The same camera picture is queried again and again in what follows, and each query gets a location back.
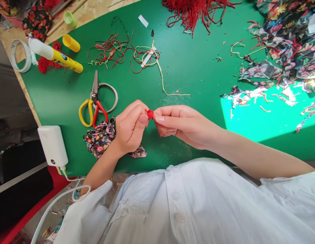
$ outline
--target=charging cable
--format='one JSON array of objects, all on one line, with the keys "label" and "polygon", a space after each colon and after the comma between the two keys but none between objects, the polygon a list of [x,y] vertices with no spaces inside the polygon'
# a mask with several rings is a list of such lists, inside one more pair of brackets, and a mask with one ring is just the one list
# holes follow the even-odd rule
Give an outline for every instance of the charging cable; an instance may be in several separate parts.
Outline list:
[{"label": "charging cable", "polygon": [[[78,183],[76,184],[76,186],[75,186],[74,189],[68,190],[68,191],[66,191],[66,192],[64,192],[64,193],[62,193],[62,194],[60,194],[58,197],[56,197],[56,198],[51,202],[51,204],[47,207],[47,209],[46,209],[46,211],[43,213],[43,215],[42,215],[42,217],[41,217],[41,220],[40,220],[40,222],[39,222],[39,224],[38,224],[38,226],[37,226],[37,228],[36,228],[36,231],[35,231],[35,233],[34,233],[34,235],[33,235],[33,237],[32,237],[31,244],[35,244],[35,243],[36,243],[37,237],[38,237],[39,232],[40,232],[40,229],[41,229],[41,227],[42,227],[42,224],[43,224],[43,222],[44,222],[44,220],[45,220],[47,214],[49,213],[49,211],[50,211],[50,209],[52,208],[52,206],[53,206],[60,198],[62,198],[63,196],[65,196],[65,195],[68,194],[68,193],[73,192],[72,199],[73,199],[74,202],[77,202],[77,201],[80,201],[80,200],[84,199],[84,198],[90,193],[90,191],[91,191],[91,186],[90,186],[90,185],[78,186],[78,184],[79,184],[82,180],[85,179],[85,176],[83,176],[83,177],[80,178],[80,179],[70,180],[70,179],[68,179],[68,177],[67,177],[67,175],[66,175],[66,172],[65,172],[66,167],[63,166],[63,167],[60,167],[60,169],[62,170],[64,176],[66,177],[66,180],[68,180],[68,181],[78,181]],[[75,191],[78,190],[78,189],[82,189],[82,188],[89,188],[89,189],[88,189],[88,191],[87,191],[86,194],[84,194],[83,196],[81,196],[79,199],[75,199],[75,198],[74,198]]]}]

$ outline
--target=floor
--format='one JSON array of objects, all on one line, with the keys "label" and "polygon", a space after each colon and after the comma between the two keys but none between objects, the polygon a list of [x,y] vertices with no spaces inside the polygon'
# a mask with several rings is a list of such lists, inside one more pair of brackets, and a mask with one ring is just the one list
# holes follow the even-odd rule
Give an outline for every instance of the floor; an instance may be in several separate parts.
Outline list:
[{"label": "floor", "polygon": [[[114,196],[117,193],[117,189],[118,187],[120,188],[120,186],[125,182],[125,180],[127,179],[127,177],[129,177],[130,174],[119,174],[119,175],[114,175],[113,176],[113,186],[110,189],[110,191],[107,194],[107,199],[106,199],[106,204],[105,206],[107,208],[110,207],[110,205],[112,205],[114,203]],[[67,190],[74,188],[77,184],[77,181],[73,181],[71,182],[67,187],[65,187],[61,192],[59,192],[56,196],[54,196],[45,206],[43,206],[34,216],[32,219],[29,220],[29,222],[25,225],[25,227],[22,229],[21,232],[26,233],[26,235],[29,237],[29,239],[31,240],[33,237],[33,234],[38,226],[38,223],[43,215],[43,213],[45,212],[45,210],[47,209],[47,207],[49,206],[49,204],[60,194],[66,192]],[[59,222],[62,220],[65,212],[67,211],[68,207],[71,205],[70,203],[72,203],[72,194],[67,194],[65,196],[63,196],[61,199],[59,199],[54,205],[53,207],[50,209],[42,227],[39,233],[39,236],[37,238],[37,241],[43,241],[45,240],[44,237],[42,237],[43,232],[45,232],[47,230],[47,228],[55,228]]]}]

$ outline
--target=green table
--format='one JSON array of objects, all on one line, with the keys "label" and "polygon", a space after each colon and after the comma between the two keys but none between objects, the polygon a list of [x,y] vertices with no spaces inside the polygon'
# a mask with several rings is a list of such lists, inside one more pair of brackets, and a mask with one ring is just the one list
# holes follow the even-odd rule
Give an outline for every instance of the green table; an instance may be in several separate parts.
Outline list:
[{"label": "green table", "polygon": [[[148,28],[138,20],[140,14],[149,22]],[[27,73],[21,74],[41,124],[59,125],[62,129],[69,159],[67,174],[86,175],[96,162],[82,140],[87,128],[81,124],[78,117],[79,106],[89,97],[96,69],[99,71],[99,82],[111,84],[118,92],[119,102],[115,110],[109,113],[109,117],[118,115],[136,99],[142,100],[152,110],[160,106],[184,104],[198,110],[223,128],[302,160],[315,160],[315,116],[305,124],[300,133],[293,134],[297,124],[304,118],[299,113],[315,101],[315,97],[311,99],[306,93],[302,93],[300,88],[294,88],[294,93],[301,92],[297,96],[299,103],[296,106],[289,107],[276,97],[272,97],[274,102],[268,105],[262,98],[258,98],[256,104],[250,101],[250,106],[233,110],[232,120],[230,102],[219,97],[220,94],[229,93],[231,87],[238,84],[237,77],[233,75],[238,75],[241,63],[245,63],[235,55],[231,56],[231,44],[245,37],[246,47],[236,48],[242,54],[249,53],[249,49],[256,45],[256,39],[251,40],[252,36],[247,30],[250,25],[247,21],[263,23],[264,18],[255,10],[254,4],[244,2],[237,5],[236,9],[227,8],[223,24],[212,25],[210,35],[199,21],[193,39],[191,35],[183,33],[184,28],[180,26],[180,22],[172,28],[166,26],[170,15],[160,0],[142,0],[123,7],[70,33],[80,43],[81,51],[75,54],[64,46],[62,51],[83,65],[83,73],[78,74],[70,70],[64,73],[63,70],[56,70],[43,75],[33,66]],[[175,93],[179,90],[183,94],[190,93],[190,96],[166,96],[162,91],[161,76],[156,65],[144,69],[139,74],[132,73],[131,50],[126,52],[125,62],[113,69],[110,69],[112,63],[108,64],[109,69],[104,65],[88,64],[99,55],[98,50],[91,49],[90,57],[87,57],[88,49],[95,45],[95,41],[105,41],[111,33],[120,33],[120,41],[127,39],[119,22],[110,26],[114,16],[123,20],[129,35],[134,29],[134,46],[151,46],[155,40],[155,47],[161,52],[159,62],[166,91]],[[222,57],[223,61],[217,62],[216,57]],[[263,51],[253,56],[258,61],[264,60],[265,57]],[[139,69],[140,65],[135,63],[134,70]],[[240,84],[240,87],[254,88],[249,84]],[[271,94],[278,92],[275,87],[267,91],[268,99]],[[101,88],[99,98],[105,108],[112,107],[114,94],[109,88]],[[272,112],[265,113],[259,108],[260,105]],[[85,119],[89,121],[87,109],[85,112]],[[159,138],[153,121],[150,121],[142,141],[147,157],[134,159],[126,155],[118,162],[115,173],[166,168],[197,157],[220,158],[211,152],[196,150],[179,141],[173,136]]]}]

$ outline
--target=red scissor handle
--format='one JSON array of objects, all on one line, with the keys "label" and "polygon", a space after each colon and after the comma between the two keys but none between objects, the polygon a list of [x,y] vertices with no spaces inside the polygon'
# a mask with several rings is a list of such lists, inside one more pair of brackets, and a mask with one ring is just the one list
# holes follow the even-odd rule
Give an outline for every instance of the red scissor handle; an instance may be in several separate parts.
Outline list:
[{"label": "red scissor handle", "polygon": [[96,107],[96,111],[94,113],[94,116],[93,116],[93,128],[96,127],[96,121],[97,121],[97,115],[98,115],[98,112],[99,112],[99,108],[101,109],[101,111],[103,112],[104,114],[104,117],[105,117],[105,121],[106,123],[108,123],[108,114],[107,112],[104,110],[104,108],[102,107],[100,101],[97,101],[97,107]]}]

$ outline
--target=person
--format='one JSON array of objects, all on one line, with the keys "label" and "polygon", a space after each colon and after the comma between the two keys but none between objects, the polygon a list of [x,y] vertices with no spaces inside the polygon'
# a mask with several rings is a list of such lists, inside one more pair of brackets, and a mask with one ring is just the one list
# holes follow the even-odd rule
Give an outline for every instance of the person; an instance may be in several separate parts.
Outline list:
[{"label": "person", "polygon": [[184,105],[154,111],[159,134],[220,155],[261,186],[198,158],[130,176],[105,208],[118,160],[141,143],[145,109],[137,100],[116,117],[116,138],[84,180],[91,192],[69,207],[55,243],[315,243],[315,169]]}]

